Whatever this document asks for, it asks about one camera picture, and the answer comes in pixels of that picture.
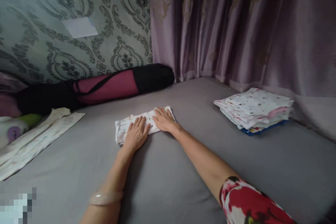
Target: yoga mat bag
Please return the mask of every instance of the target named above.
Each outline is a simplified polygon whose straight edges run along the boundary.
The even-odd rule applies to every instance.
[[[91,104],[164,89],[174,79],[170,67],[151,64],[90,79],[30,86],[14,96],[22,115],[48,115],[51,109],[66,107],[73,111]]]

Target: hand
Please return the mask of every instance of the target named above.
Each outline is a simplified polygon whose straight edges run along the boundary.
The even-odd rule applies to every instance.
[[[144,144],[151,127],[151,124],[147,124],[145,127],[145,123],[146,117],[140,116],[135,119],[134,123],[130,124],[123,148],[135,152]]]
[[[174,130],[181,128],[175,122],[169,110],[166,112],[163,108],[157,108],[154,112],[156,116],[153,116],[153,120],[160,130],[172,133]]]

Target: finger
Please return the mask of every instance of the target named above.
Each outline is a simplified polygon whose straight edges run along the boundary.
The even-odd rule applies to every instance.
[[[157,116],[161,115],[160,108],[155,109],[154,112]]]
[[[140,122],[140,128],[143,129],[146,123],[146,117],[143,117]]]
[[[170,110],[167,109],[168,115],[173,119],[173,115],[171,114]]]
[[[160,108],[160,109],[161,109],[161,114],[162,114],[162,115],[165,115],[165,116],[168,115],[164,108]]]
[[[136,122],[137,127],[139,127],[141,120],[142,120],[142,116],[140,116],[139,120]]]
[[[131,122],[131,124],[128,127],[128,131],[127,132],[129,132],[132,129],[132,126],[133,126],[133,123]]]
[[[153,120],[154,120],[155,124],[157,124],[159,122],[158,118],[155,115],[153,115]]]
[[[161,115],[161,113],[160,113],[160,111],[159,111],[159,108],[155,109],[154,112],[155,112],[155,114],[156,114],[157,116],[160,116],[160,115]]]
[[[132,128],[135,128],[137,126],[137,122],[139,121],[139,117],[137,117],[133,123]]]
[[[147,124],[144,130],[146,136],[148,136],[149,129],[151,128],[151,124]]]

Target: red floral sleeve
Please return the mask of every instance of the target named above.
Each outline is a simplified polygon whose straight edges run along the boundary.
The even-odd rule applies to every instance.
[[[229,224],[294,224],[295,221],[266,194],[244,180],[230,177],[219,194]]]

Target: wallpaper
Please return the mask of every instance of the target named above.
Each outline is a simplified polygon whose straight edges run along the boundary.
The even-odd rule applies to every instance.
[[[90,17],[73,39],[61,20]],[[0,0],[0,71],[28,83],[90,78],[151,64],[149,0]]]

